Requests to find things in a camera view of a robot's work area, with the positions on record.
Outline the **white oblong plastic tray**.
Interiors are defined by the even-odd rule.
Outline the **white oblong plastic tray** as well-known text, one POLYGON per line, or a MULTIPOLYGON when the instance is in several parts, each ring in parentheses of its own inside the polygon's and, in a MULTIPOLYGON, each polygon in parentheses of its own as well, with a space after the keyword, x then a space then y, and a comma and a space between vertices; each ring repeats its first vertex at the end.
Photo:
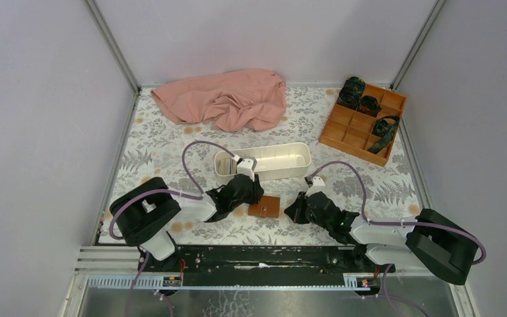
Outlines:
MULTIPOLYGON (((255 173, 262 182, 302 177, 312 163, 308 146, 301 142, 233 149, 231 151, 239 157, 255 158, 257 161, 255 173)), ((232 156, 226 151, 219 151, 214 156, 215 175, 219 184, 228 183, 235 175, 222 176, 219 174, 219 162, 227 158, 232 159, 232 156)))

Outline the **brown leather card holder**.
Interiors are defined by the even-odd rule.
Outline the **brown leather card holder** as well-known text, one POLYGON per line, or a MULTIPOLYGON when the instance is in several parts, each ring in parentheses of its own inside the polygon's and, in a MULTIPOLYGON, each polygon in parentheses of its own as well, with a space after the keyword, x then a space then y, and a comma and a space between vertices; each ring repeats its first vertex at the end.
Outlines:
POLYGON ((263 195, 257 204, 248 207, 248 215, 259 218, 278 218, 281 199, 279 197, 263 195))

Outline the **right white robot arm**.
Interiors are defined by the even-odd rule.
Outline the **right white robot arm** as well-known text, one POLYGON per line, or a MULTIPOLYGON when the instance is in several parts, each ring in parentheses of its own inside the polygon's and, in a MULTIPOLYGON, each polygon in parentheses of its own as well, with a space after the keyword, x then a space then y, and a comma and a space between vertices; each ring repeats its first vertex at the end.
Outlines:
POLYGON ((298 194, 285 214, 299 225, 325 229, 340 244, 353 247, 361 264, 421 267, 437 278, 464 285, 472 266, 485 260, 476 237, 433 209, 416 217, 374 221, 340 209, 324 193, 298 194))

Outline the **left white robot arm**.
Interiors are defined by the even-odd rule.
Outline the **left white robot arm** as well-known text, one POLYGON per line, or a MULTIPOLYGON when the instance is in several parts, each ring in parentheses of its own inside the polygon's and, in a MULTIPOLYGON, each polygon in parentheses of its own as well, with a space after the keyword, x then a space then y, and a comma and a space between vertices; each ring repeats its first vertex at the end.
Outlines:
POLYGON ((259 177, 234 176, 227 184, 200 196, 170 189, 160 177, 151 178, 110 205, 111 225, 121 234, 112 235, 128 246, 138 247, 163 261, 176 251, 168 223, 183 218, 212 223, 221 221, 242 204, 261 201, 264 190, 259 177))

